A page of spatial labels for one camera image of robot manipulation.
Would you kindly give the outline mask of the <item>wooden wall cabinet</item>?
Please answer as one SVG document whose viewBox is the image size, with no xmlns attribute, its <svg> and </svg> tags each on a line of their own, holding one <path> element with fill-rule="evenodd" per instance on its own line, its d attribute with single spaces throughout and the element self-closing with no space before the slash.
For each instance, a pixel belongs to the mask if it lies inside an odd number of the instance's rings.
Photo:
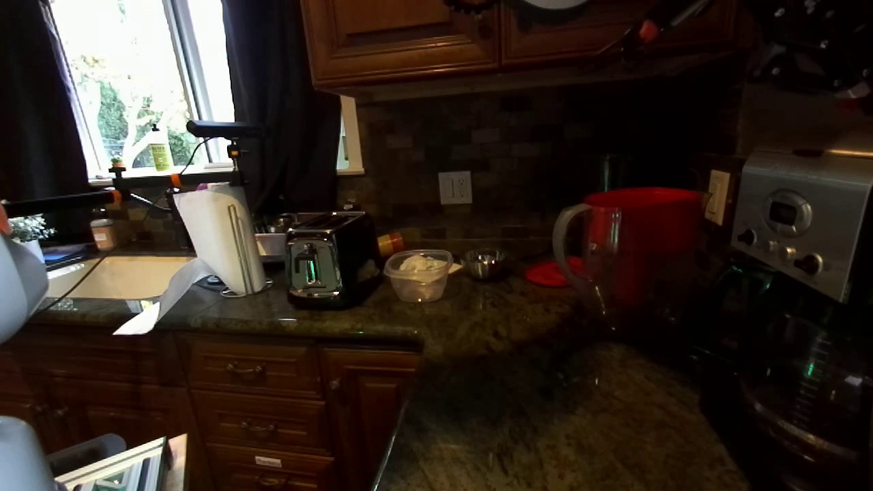
<svg viewBox="0 0 873 491">
<path fill-rule="evenodd" d="M 698 15 L 639 50 L 620 39 L 668 0 L 558 0 L 536 13 L 521 0 L 300 0 L 312 83 L 356 98 L 414 98 L 486 88 L 674 74 L 751 40 L 740 0 Z"/>
</svg>

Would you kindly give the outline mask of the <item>paper towel roll on holder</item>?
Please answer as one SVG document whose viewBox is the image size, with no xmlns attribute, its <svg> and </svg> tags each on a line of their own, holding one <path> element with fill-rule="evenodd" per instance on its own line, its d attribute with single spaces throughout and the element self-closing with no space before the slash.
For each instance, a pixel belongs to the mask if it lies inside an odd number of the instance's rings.
<svg viewBox="0 0 873 491">
<path fill-rule="evenodd" d="M 196 258 L 169 280 L 155 305 L 115 330 L 116 336 L 149 333 L 199 280 L 216 276 L 233 297 L 255 295 L 271 286 L 258 253 L 243 188 L 212 183 L 173 196 Z"/>
</svg>

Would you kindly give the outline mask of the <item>glass coffee carafe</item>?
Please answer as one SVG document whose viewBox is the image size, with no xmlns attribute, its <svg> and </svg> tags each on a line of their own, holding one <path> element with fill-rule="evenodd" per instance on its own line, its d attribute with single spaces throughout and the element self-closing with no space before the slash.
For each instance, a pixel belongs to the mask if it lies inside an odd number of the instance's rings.
<svg viewBox="0 0 873 491">
<path fill-rule="evenodd" d="M 873 491 L 873 336 L 777 315 L 742 348 L 740 395 L 797 491 Z"/>
</svg>

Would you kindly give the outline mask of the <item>clear plastic container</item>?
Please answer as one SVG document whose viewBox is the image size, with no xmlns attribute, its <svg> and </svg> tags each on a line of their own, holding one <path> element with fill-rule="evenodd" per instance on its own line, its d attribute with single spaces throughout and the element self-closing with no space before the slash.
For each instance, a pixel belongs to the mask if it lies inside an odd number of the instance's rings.
<svg viewBox="0 0 873 491">
<path fill-rule="evenodd" d="M 443 297 L 452 267 L 445 250 L 409 250 L 391 256 L 384 274 L 400 301 L 427 303 Z"/>
</svg>

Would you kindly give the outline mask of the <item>white switch plate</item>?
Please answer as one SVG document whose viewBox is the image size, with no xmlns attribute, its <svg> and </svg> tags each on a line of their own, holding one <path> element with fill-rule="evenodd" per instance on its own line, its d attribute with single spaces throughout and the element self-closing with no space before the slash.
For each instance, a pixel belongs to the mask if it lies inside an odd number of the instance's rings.
<svg viewBox="0 0 873 491">
<path fill-rule="evenodd" d="M 722 170 L 711 170 L 707 190 L 705 218 L 717 226 L 724 225 L 724 211 L 730 190 L 730 174 Z"/>
</svg>

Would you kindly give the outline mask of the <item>clear pitcher with red lid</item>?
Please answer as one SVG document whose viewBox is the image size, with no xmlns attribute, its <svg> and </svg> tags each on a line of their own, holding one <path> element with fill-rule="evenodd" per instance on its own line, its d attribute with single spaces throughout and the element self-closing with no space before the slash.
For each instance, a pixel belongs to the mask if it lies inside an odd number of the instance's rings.
<svg viewBox="0 0 873 491">
<path fill-rule="evenodd" d="M 693 284 L 704 209 L 704 196 L 693 190 L 591 194 L 556 218 L 556 265 L 586 314 L 609 327 L 673 321 Z"/>
</svg>

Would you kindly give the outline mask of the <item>wooden cabinet door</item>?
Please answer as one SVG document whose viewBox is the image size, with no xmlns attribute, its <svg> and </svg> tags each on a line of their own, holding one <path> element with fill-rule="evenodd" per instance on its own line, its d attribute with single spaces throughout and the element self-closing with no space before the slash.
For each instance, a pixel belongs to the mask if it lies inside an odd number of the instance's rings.
<svg viewBox="0 0 873 491">
<path fill-rule="evenodd" d="M 345 491 L 369 491 L 395 432 L 421 354 L 402 349 L 319 348 L 334 451 Z M 339 391 L 327 383 L 339 378 Z"/>
</svg>

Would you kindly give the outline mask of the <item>wall cabinet door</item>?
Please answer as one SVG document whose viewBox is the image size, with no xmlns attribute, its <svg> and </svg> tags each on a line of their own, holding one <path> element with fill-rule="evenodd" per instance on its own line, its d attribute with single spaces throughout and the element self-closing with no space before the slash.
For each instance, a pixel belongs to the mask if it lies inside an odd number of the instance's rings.
<svg viewBox="0 0 873 491">
<path fill-rule="evenodd" d="M 312 82 L 339 90 L 499 66 L 498 15 L 445 0 L 300 0 Z"/>
</svg>

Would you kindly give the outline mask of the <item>small jar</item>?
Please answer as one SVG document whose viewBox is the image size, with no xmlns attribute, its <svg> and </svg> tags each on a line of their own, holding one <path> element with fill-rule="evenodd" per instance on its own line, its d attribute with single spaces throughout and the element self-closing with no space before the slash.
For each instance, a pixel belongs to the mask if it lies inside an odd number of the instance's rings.
<svg viewBox="0 0 873 491">
<path fill-rule="evenodd" d="M 118 245 L 115 222 L 110 218 L 97 218 L 90 221 L 91 235 L 96 248 L 100 251 L 112 251 Z"/>
</svg>

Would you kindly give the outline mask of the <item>black toaster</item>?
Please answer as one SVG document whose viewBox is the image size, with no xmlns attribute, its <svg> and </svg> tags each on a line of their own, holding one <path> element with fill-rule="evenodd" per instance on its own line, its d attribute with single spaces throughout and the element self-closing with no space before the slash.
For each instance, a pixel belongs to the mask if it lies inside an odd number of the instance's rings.
<svg viewBox="0 0 873 491">
<path fill-rule="evenodd" d="M 313 215 L 286 232 L 287 298 L 297 310 L 347 310 L 383 281 L 384 260 L 364 211 Z"/>
</svg>

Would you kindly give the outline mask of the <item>wooden drawer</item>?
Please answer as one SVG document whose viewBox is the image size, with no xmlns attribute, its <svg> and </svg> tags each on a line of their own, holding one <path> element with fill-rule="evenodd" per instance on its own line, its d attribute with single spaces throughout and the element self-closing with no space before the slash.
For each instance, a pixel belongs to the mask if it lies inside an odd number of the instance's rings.
<svg viewBox="0 0 873 491">
<path fill-rule="evenodd" d="M 181 333 L 177 346 L 194 389 L 265 397 L 322 399 L 311 342 Z"/>
<path fill-rule="evenodd" d="M 282 491 L 339 490 L 330 457 L 221 444 L 208 444 L 206 452 L 218 491 L 261 491 L 259 475 L 286 477 Z"/>
<path fill-rule="evenodd" d="M 217 391 L 191 391 L 196 418 L 209 444 L 273 449 L 287 453 L 331 454 L 331 433 L 325 403 Z M 262 437 L 242 431 L 241 421 L 275 425 Z"/>
</svg>

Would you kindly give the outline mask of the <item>green soap bottle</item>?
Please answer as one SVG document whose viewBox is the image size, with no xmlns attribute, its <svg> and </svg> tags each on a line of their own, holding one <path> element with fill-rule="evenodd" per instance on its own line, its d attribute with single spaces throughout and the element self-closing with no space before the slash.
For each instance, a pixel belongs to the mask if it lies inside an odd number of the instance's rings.
<svg viewBox="0 0 873 491">
<path fill-rule="evenodd" d="M 171 142 L 168 134 L 161 130 L 157 124 L 151 125 L 149 132 L 149 151 L 153 158 L 153 165 L 157 172 L 171 171 L 174 168 Z"/>
</svg>

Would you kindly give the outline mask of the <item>black curtain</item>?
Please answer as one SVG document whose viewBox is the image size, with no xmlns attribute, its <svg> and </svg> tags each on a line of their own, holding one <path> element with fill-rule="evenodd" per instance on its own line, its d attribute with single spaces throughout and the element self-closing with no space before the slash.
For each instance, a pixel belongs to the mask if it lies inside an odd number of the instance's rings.
<svg viewBox="0 0 873 491">
<path fill-rule="evenodd" d="M 250 211 L 330 211 L 340 97 L 312 84 L 300 0 L 221 4 L 235 119 L 263 132 L 242 142 L 239 167 Z"/>
<path fill-rule="evenodd" d="M 48 0 L 0 0 L 0 200 L 90 191 Z"/>
</svg>

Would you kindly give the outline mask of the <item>small metal bowl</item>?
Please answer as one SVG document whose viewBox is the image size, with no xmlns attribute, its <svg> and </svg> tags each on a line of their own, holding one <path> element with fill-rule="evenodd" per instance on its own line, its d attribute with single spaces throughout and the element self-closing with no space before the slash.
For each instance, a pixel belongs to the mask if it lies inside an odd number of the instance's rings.
<svg viewBox="0 0 873 491">
<path fill-rule="evenodd" d="M 474 280 L 491 282 L 505 276 L 508 254 L 498 248 L 480 248 L 462 255 L 462 267 Z"/>
</svg>

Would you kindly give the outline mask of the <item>window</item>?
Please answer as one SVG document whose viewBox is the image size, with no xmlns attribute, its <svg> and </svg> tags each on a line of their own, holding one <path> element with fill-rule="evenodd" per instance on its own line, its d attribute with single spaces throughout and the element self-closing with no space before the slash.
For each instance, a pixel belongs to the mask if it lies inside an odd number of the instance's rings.
<svg viewBox="0 0 873 491">
<path fill-rule="evenodd" d="M 231 169 L 228 140 L 203 143 L 186 128 L 236 121 L 221 0 L 48 0 L 48 9 L 90 183 L 110 180 L 113 155 L 135 177 L 168 174 L 153 165 L 152 124 L 168 134 L 172 170 Z"/>
</svg>

